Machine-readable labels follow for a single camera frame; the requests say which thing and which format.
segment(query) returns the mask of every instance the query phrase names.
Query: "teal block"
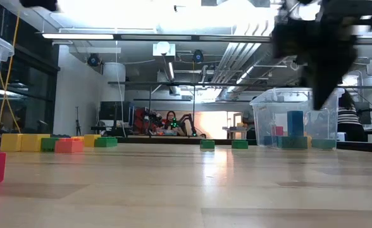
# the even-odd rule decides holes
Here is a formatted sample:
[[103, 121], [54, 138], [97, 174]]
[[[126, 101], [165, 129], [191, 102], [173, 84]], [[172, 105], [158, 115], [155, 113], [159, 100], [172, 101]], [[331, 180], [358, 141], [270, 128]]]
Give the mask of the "teal block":
[[333, 139], [313, 139], [311, 140], [311, 146], [318, 149], [335, 149], [337, 147], [337, 141]]
[[214, 149], [216, 143], [213, 140], [200, 140], [200, 149]]
[[248, 149], [248, 141], [246, 140], [233, 140], [231, 144], [232, 149]]
[[115, 137], [99, 137], [95, 140], [95, 147], [115, 147], [117, 146], [117, 139]]
[[307, 149], [306, 136], [277, 136], [277, 147], [279, 149]]
[[43, 152], [53, 152], [55, 150], [55, 142], [58, 141], [59, 138], [52, 137], [52, 138], [42, 138], [41, 139], [41, 151]]

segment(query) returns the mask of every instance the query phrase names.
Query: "blue block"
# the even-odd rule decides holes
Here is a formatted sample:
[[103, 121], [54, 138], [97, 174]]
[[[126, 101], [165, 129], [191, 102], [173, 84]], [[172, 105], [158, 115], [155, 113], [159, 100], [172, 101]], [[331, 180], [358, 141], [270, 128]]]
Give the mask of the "blue block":
[[304, 136], [304, 114], [302, 111], [287, 112], [287, 132], [288, 136], [301, 137]]

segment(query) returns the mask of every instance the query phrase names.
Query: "ceiling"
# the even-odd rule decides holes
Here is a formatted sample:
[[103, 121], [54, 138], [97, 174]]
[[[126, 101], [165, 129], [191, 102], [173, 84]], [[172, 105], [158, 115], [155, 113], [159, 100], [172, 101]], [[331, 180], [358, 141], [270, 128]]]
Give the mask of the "ceiling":
[[[60, 0], [64, 2], [79, 0]], [[51, 13], [42, 8], [25, 9], [20, 6], [18, 0], [0, 0], [0, 3], [17, 13], [23, 20], [34, 26], [41, 32], [66, 32], [66, 33], [141, 33], [141, 34], [215, 34], [215, 35], [252, 35], [249, 32], [240, 32], [240, 28], [251, 24], [263, 24], [265, 20], [273, 21], [276, 7], [255, 8], [252, 3], [255, 0], [133, 0], [126, 1], [132, 3], [127, 8], [112, 7], [120, 0], [99, 0], [100, 5], [90, 4], [88, 0], [80, 0], [78, 8], [83, 8], [82, 16], [76, 18], [68, 16], [68, 13]], [[176, 3], [177, 12], [173, 11], [173, 3]], [[100, 8], [107, 15], [113, 15], [113, 19], [105, 19], [100, 26], [97, 21], [104, 18], [103, 13], [94, 15], [92, 8]], [[118, 9], [116, 13], [110, 8]], [[372, 37], [372, 33], [366, 33], [363, 28], [359, 28], [358, 34]], [[152, 45], [154, 42], [115, 42], [115, 41], [75, 41], [70, 45], [70, 52], [81, 61], [85, 61], [90, 53], [99, 53], [103, 62], [117, 61], [126, 64], [127, 77], [131, 81], [156, 81], [156, 72], [164, 68], [160, 58], [152, 56]], [[220, 65], [220, 60], [229, 48], [227, 42], [174, 42], [178, 57], [173, 66], [175, 70], [199, 70], [204, 64], [190, 64], [192, 58], [190, 53], [196, 49], [201, 49], [204, 53], [204, 61], [208, 65]], [[359, 47], [359, 55], [362, 57], [372, 57], [372, 46]], [[256, 59], [249, 58], [238, 70], [246, 70]], [[255, 71], [251, 77], [267, 77], [268, 80], [252, 80], [252, 83], [261, 84], [293, 84], [298, 77], [295, 65], [291, 59], [280, 63], [286, 68], [261, 68]], [[230, 82], [235, 82], [242, 73], [236, 73]], [[175, 78], [191, 77], [193, 75], [176, 74]]]

